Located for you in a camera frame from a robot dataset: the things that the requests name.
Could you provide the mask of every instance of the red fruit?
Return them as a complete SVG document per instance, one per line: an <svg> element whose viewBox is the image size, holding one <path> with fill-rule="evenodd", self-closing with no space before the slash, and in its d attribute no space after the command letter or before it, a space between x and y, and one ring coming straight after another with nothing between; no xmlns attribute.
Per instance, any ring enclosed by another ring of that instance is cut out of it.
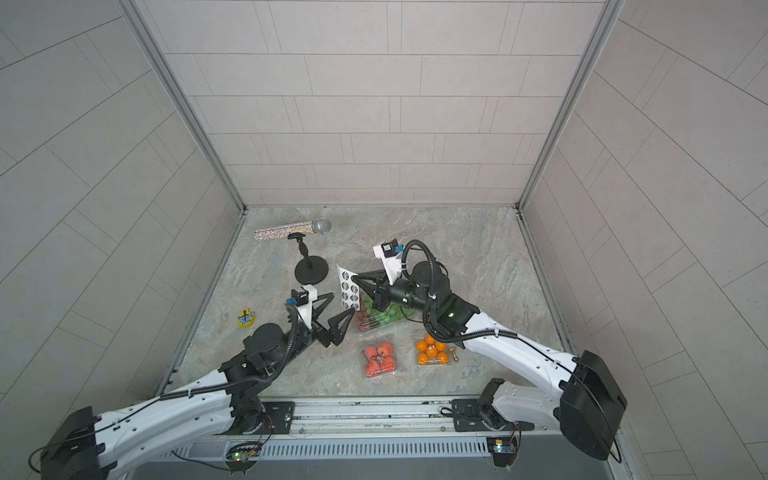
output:
<svg viewBox="0 0 768 480"><path fill-rule="evenodd" d="M368 364L366 367L366 375L367 376L377 376L381 372L381 366L379 365L379 362L375 360L371 360L371 363Z"/></svg>
<svg viewBox="0 0 768 480"><path fill-rule="evenodd" d="M395 359L393 359L391 356L386 357L384 360L382 360L382 372L394 372L395 371Z"/></svg>
<svg viewBox="0 0 768 480"><path fill-rule="evenodd" d="M392 346L389 345L387 342L381 342L379 344L379 355L381 356L392 355Z"/></svg>
<svg viewBox="0 0 768 480"><path fill-rule="evenodd" d="M366 360L370 362L373 359L373 357L379 355L379 351L376 350L376 347L374 347L373 345L368 345L366 347L364 354L366 356Z"/></svg>

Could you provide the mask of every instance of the yellow object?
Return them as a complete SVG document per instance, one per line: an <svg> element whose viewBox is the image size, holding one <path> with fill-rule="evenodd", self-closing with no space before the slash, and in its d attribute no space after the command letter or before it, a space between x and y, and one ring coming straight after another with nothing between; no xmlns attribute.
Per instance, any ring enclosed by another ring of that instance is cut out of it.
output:
<svg viewBox="0 0 768 480"><path fill-rule="evenodd" d="M240 316L237 317L237 325L240 325L244 329L246 329L249 326L253 325L253 321L255 319L256 319L256 315L254 315L253 312L250 311L250 309L245 309L240 311Z"/></svg>

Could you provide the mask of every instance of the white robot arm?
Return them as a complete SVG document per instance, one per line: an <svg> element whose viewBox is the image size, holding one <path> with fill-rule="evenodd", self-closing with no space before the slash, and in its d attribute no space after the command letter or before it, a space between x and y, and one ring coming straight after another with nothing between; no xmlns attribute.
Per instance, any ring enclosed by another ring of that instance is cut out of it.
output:
<svg viewBox="0 0 768 480"><path fill-rule="evenodd" d="M409 273L406 258L411 247L422 250L427 260ZM493 379L481 396L486 403L480 405L480 415L486 425L525 421L555 427L589 456L605 460L613 455L611 446L627 400L599 356L585 350L576 357L496 322L451 291L442 265L419 240L404 247L392 240L373 250L384 270L352 280L372 298L374 308L383 311L397 303L421 310L424 327L435 339L482 353L539 388L531 393Z"/></svg>

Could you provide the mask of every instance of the black cable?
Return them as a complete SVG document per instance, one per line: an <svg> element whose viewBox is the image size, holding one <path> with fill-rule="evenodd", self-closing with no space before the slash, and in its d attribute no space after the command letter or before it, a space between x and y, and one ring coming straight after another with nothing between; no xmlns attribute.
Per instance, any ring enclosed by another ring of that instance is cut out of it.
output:
<svg viewBox="0 0 768 480"><path fill-rule="evenodd" d="M429 264L429 279L430 279L429 292L430 293L434 293L434 289L435 289L435 265L437 264L437 262L435 261L435 258L432 255L432 253L429 251L429 248L423 242L421 242L419 240L411 240L411 241L409 241L406 244L405 248L403 249L402 259L401 259L402 269L403 269L404 272L406 271L406 254L408 253L408 249L412 248L413 244L420 246L423 249L424 254L427 256L427 262ZM607 417L607 415L605 415L605 411L603 411L603 407L602 407L602 405L600 405L600 402L598 401L598 399L594 396L594 394L589 389L589 387L587 387L587 385L584 382L582 382L581 379L578 378L570 369L568 369L567 367L565 367L564 365L562 365L559 362L555 362L555 360L552 359L552 357L550 357L546 353L542 352L540 349L536 348L535 346L530 344L528 341L520 338L517 333L510 332L508 330L485 329L485 330L479 330L478 332L466 333L464 335L457 335L457 336L453 336L453 337L444 337L440 333L438 333L435 330L435 328L432 327L432 324L429 322L429 317L430 317L430 314L431 314L431 311L432 311L432 303L433 303L433 301L434 301L434 299L432 298L432 295L428 296L426 301L425 301L425 304L424 304L424 309L422 310L422 323L424 324L424 328L427 330L427 333L429 333L432 336L432 338L434 338L435 340L437 340L439 342L442 342L442 343L457 343L457 342L464 342L466 340L482 338L484 336L497 336L497 337L503 336L505 338L515 339L515 340L519 340L520 342L523 342L525 345L528 345L529 347L531 347L533 350L538 352L540 355L545 357L550 362L554 363L555 365L558 365L558 366L562 367L563 370L565 370L566 372L570 373L571 377L576 379L576 381L578 381L581 384L581 386L584 387L584 389L587 391L589 396L594 401L595 405L598 406L598 408L600 409L600 414L603 415L603 420L605 421L605 425L608 426L608 428L610 428L610 424L608 423L608 417ZM616 441L616 437L614 436L613 443L616 445L616 452L618 454L618 458L617 458L616 455L614 455L613 451L611 450L611 445L608 445L607 442L605 442L605 441L604 441L604 443L606 443L606 446L608 447L608 453L611 454L611 457L613 457L614 460L616 460L616 462L621 463L621 448L619 447L619 444Z"/></svg>
<svg viewBox="0 0 768 480"><path fill-rule="evenodd" d="M118 423L121 423L121 422L123 422L123 421L125 421L125 420L128 420L130 417L132 417L132 416L136 415L136 414L137 414L137 413L139 413L141 410L144 410L144 409L146 409L148 406L150 406L150 405L153 405L154 403L156 403L156 402L159 402L159 401L160 401L160 399L159 399L159 398L157 398L157 399L155 399L154 401L152 401L152 402L149 402L147 405L145 405L145 406L141 407L140 409L136 410L135 412L131 413L130 415L126 415L126 416L125 416L125 417L123 417L122 419L119 419L119 420L117 420L115 423L111 423L111 424L109 424L109 425L105 426L105 427L104 427L104 428L102 428L102 429L99 429L99 430L95 430L95 431L93 431L93 432L89 432L89 433L85 433L85 434L83 434L83 435L79 435L79 436L76 436L76 437L72 437L71 439L65 439L65 440L62 440L62 441L60 441L60 442L54 442L54 443L49 443L49 444L47 444L47 445L43 445L43 446L42 446L42 447L40 447L39 449L36 449L36 450L34 450L32 453L30 453L30 454L29 454L29 457L27 457L27 465L29 466L29 468L31 468L31 470L32 470L33 472L35 472L35 473L40 473L40 471L39 471L39 470L37 470L37 469L35 468L35 466L32 464L32 457L35 455L35 453L37 453L37 452L40 452L41 450L44 450L44 449L49 449L49 448L51 448L51 447L55 447L56 445L61 445L62 443L73 442L74 440L84 439L84 438L86 438L86 437L89 437L89 436L91 436L91 435L96 435L96 434L97 434L97 433L99 433L99 432L103 432L104 430L107 430L107 429L111 429L112 427L116 426Z"/></svg>
<svg viewBox="0 0 768 480"><path fill-rule="evenodd" d="M403 309L402 309L402 305L398 305L398 306L400 307L400 313L402 314L402 316L403 316L403 317L404 317L406 320L408 320L408 321L410 321L410 322L416 322L416 323L421 323L421 322L422 322L421 320L413 319L413 318L411 318L411 317L407 316L407 315L406 315L406 312L405 312L405 310L403 310Z"/></svg>
<svg viewBox="0 0 768 480"><path fill-rule="evenodd" d="M211 465L210 463L201 462L200 460L193 460L192 458L184 458L184 457L180 456L179 454L177 454L176 452L174 452L173 450L171 450L170 452L174 454L174 457L176 457L176 458L178 458L180 460L186 460L187 462L199 463L199 464L205 465L207 467L215 468L216 470L224 470L225 472L232 472L228 468L217 467L215 465Z"/></svg>

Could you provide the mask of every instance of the gray stone surface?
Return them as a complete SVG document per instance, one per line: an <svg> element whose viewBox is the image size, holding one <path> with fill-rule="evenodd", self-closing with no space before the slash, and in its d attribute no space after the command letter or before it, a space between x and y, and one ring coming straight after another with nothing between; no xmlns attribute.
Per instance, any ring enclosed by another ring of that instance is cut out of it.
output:
<svg viewBox="0 0 768 480"><path fill-rule="evenodd" d="M247 212L246 223L224 267L200 326L184 357L177 379L183 385L217 368L243 348L242 340L259 325L275 322L288 330L283 307L299 284L293 268L300 259L295 241L257 243L253 231L286 223L328 217L333 230L306 238L310 255L324 257L331 272L318 293L336 298L320 322L342 310L336 264L364 272L382 268L372 246L392 238L401 244L419 239L449 270L452 290L509 328L561 349L531 258L514 211L509 208L463 207L268 207ZM409 267L422 259L409 255ZM256 322L241 328L235 318L250 308ZM424 395L478 394L492 377L529 385L521 377L477 353L457 349L459 361L447 366L418 366L414 347L423 336L418 323L401 320L360 334L349 327L341 346L314 343L293 360L264 391L281 395ZM360 352L368 342L389 338L397 371L368 379Z"/></svg>

